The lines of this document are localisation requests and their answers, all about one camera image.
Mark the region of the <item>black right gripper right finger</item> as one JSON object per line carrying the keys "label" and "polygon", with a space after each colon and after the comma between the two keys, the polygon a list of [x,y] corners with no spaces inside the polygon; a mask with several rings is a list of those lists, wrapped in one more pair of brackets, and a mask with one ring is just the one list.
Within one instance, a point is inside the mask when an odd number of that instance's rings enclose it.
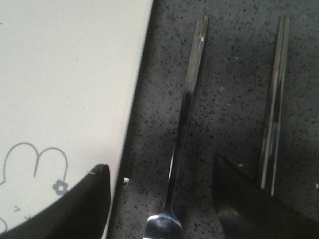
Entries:
{"label": "black right gripper right finger", "polygon": [[224,156],[212,168],[212,198],[227,239],[317,239],[318,222],[250,181]]}

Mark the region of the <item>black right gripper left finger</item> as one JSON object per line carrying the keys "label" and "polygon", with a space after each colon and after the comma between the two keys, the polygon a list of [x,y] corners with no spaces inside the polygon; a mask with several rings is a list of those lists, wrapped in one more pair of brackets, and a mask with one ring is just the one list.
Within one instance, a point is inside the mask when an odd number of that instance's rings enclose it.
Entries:
{"label": "black right gripper left finger", "polygon": [[111,204],[110,169],[98,164],[47,209],[2,233],[2,239],[100,239]]}

